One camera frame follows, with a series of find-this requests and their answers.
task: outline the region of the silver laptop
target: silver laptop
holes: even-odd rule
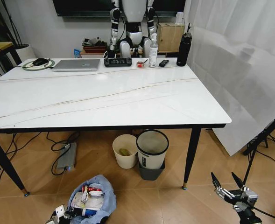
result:
[[[53,71],[97,71],[100,59],[61,60]]]

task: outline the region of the white backdrop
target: white backdrop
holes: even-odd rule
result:
[[[275,0],[189,0],[188,65],[233,122],[213,129],[232,155],[275,118]]]

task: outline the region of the black thermos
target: black thermos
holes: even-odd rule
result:
[[[179,47],[178,59],[176,60],[176,64],[178,66],[185,66],[185,64],[187,62],[189,50],[191,47],[191,40],[192,40],[191,33],[183,34],[181,43],[180,43],[180,47]]]

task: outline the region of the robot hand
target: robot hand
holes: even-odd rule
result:
[[[232,172],[232,176],[239,187],[237,190],[226,190],[222,188],[214,173],[211,173],[211,176],[216,194],[233,205],[234,210],[240,217],[240,224],[262,223],[261,219],[256,217],[255,213],[252,211],[258,199],[258,195],[250,190],[249,187],[245,186],[236,174]]]

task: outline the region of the small bottle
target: small bottle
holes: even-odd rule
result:
[[[157,54],[158,54],[157,34],[152,34],[152,43],[150,45],[150,58],[148,61],[149,67],[152,67],[152,68],[156,67]]]

